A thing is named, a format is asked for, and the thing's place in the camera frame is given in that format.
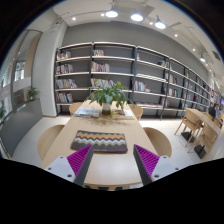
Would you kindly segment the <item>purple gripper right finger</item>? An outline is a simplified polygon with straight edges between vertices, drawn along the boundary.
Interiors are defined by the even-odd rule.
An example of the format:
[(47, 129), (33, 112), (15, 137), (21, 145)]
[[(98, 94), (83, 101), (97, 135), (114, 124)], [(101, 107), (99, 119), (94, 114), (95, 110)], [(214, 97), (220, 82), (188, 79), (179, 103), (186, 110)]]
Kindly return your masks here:
[(138, 145), (134, 145), (133, 155), (143, 185), (150, 184), (152, 182), (151, 175), (159, 161), (159, 156)]

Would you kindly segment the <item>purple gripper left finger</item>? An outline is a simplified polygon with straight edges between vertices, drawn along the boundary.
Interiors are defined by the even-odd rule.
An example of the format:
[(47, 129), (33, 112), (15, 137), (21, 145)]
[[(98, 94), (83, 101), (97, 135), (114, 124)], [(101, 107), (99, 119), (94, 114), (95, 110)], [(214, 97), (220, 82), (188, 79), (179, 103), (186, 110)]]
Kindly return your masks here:
[(93, 148), (91, 145), (88, 145), (67, 157), (67, 160), (75, 174), (74, 183), (76, 185), (82, 186), (84, 184), (92, 156)]

